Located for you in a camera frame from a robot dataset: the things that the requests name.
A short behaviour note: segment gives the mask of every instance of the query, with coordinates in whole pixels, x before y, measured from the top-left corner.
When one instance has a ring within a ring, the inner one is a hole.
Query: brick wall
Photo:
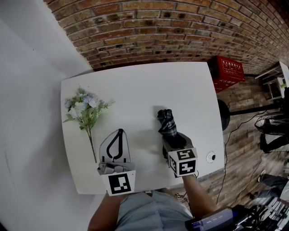
[[[247,74],[289,64],[288,19],[273,0],[44,1],[94,70],[215,55]]]

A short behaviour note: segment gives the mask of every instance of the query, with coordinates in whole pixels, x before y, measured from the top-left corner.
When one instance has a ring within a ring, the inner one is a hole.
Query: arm
[[[122,200],[127,195],[108,196],[106,194],[100,206],[90,220],[88,231],[113,231],[117,226],[118,212]]]
[[[193,175],[183,176],[193,216],[201,217],[217,210],[217,206]]]

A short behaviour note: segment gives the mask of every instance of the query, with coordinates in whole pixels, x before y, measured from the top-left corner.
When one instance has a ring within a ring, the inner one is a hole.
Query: flower stem
[[[90,131],[87,131],[87,134],[89,135],[89,141],[90,141],[90,145],[91,145],[91,148],[92,148],[92,151],[93,151],[94,160],[95,160],[95,162],[97,163],[97,161],[96,161],[96,156],[95,156],[95,152],[94,152],[94,148],[93,148],[93,143],[92,143],[91,132],[90,132]]]

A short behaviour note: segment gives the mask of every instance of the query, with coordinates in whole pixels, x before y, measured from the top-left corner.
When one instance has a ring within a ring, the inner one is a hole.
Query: jeans
[[[193,217],[175,197],[153,191],[130,194],[121,203],[116,231],[180,231]]]
[[[288,179],[281,176],[264,174],[261,176],[260,182],[272,188],[270,190],[257,192],[255,195],[258,198],[267,198],[267,197],[280,198],[282,191],[288,182]]]
[[[288,137],[287,137],[287,135],[283,135],[283,136],[280,136],[280,137],[274,139],[271,143],[264,143],[263,144],[263,151],[269,152],[269,151],[275,150],[275,149],[280,148],[280,147],[287,145],[287,144],[289,144]]]

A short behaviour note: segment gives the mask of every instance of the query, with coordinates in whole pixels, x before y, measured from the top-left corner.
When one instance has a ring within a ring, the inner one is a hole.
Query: red crate
[[[238,82],[244,82],[245,76],[241,63],[222,57],[215,56],[208,62],[216,92],[220,92]]]

